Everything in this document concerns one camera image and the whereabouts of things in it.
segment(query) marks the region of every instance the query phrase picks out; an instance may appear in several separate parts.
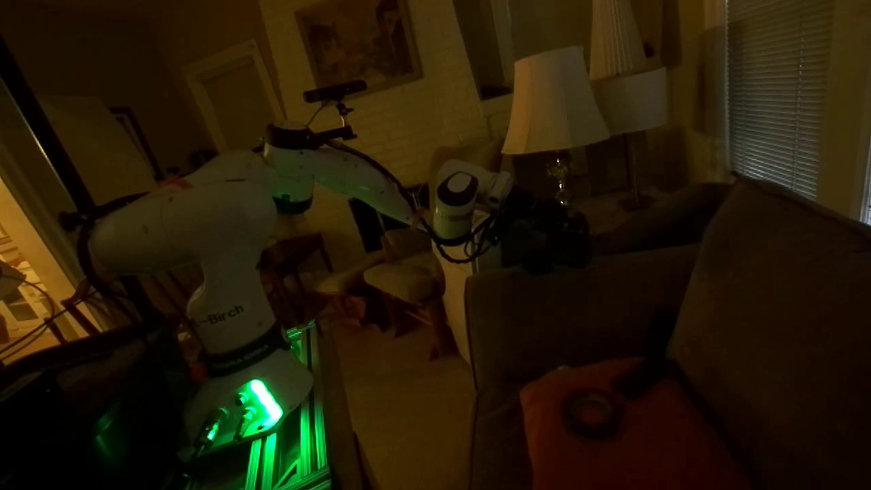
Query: white lampshade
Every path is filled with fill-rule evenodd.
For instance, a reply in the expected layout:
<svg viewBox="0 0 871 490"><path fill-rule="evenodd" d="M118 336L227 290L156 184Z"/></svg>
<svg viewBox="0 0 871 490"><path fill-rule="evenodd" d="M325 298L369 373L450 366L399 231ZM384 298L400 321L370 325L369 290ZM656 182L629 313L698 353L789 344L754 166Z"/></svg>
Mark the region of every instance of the white lampshade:
<svg viewBox="0 0 871 490"><path fill-rule="evenodd" d="M669 120L668 68L596 82L611 133L639 133Z"/></svg>
<svg viewBox="0 0 871 490"><path fill-rule="evenodd" d="M540 52L514 63L505 155L561 151L608 135L581 45Z"/></svg>
<svg viewBox="0 0 871 490"><path fill-rule="evenodd" d="M645 44L629 0L595 0L592 30L592 79L611 79L645 64Z"/></svg>

